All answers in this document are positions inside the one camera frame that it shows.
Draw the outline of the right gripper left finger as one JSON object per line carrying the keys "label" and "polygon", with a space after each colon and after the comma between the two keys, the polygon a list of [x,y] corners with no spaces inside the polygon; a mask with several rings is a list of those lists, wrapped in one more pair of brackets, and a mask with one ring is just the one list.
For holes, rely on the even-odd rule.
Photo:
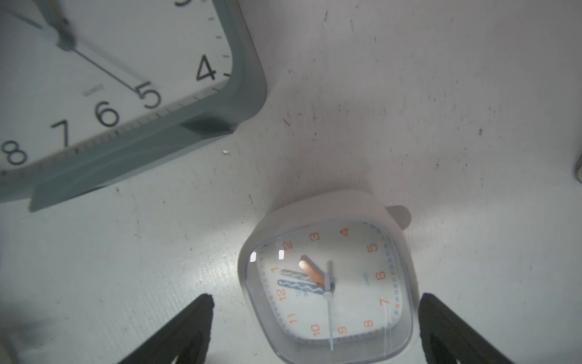
{"label": "right gripper left finger", "polygon": [[121,363],[204,363],[214,306],[212,295],[198,296]]}

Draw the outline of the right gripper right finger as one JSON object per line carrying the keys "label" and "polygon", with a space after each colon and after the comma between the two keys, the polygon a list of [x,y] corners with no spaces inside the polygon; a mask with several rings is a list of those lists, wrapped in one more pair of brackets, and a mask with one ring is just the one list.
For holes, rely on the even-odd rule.
{"label": "right gripper right finger", "polygon": [[512,362],[433,294],[422,295],[418,320],[428,363]]}

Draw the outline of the white square analog clock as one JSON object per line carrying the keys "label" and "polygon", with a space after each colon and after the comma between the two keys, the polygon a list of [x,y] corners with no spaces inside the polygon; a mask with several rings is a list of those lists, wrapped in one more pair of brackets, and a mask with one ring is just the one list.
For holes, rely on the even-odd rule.
{"label": "white square analog clock", "polygon": [[309,197],[266,215],[237,273],[250,312],[285,363],[376,363],[415,330],[403,230],[361,190]]}

